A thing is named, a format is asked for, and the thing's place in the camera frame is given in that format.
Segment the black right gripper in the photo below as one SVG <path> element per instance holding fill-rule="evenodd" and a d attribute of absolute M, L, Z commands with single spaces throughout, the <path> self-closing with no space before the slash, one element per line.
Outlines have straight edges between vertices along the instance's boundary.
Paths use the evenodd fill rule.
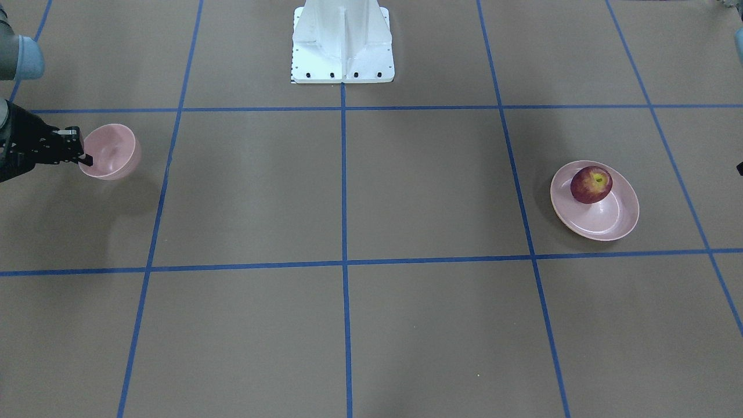
<path fill-rule="evenodd" d="M 7 112 L 1 130 L 1 182 L 30 172 L 37 164 L 69 162 L 92 167 L 95 163 L 84 152 L 78 126 L 50 126 L 8 100 L 2 100 L 2 109 Z"/>

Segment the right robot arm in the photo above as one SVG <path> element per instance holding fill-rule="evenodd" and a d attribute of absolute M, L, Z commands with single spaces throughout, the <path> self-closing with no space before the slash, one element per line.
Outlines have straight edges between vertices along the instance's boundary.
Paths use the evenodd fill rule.
<path fill-rule="evenodd" d="M 16 34 L 2 9 L 1 79 L 35 80 L 44 71 L 44 56 L 37 42 Z M 84 152 L 79 127 L 51 126 L 6 98 L 1 99 L 1 146 L 2 182 L 30 172 L 37 164 L 93 164 L 93 157 Z"/>

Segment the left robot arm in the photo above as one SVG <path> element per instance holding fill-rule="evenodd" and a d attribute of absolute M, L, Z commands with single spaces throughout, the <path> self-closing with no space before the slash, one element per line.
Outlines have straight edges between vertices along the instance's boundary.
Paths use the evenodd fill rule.
<path fill-rule="evenodd" d="M 741 64 L 743 64 L 743 27 L 738 29 L 734 34 L 734 43 L 736 55 Z"/>

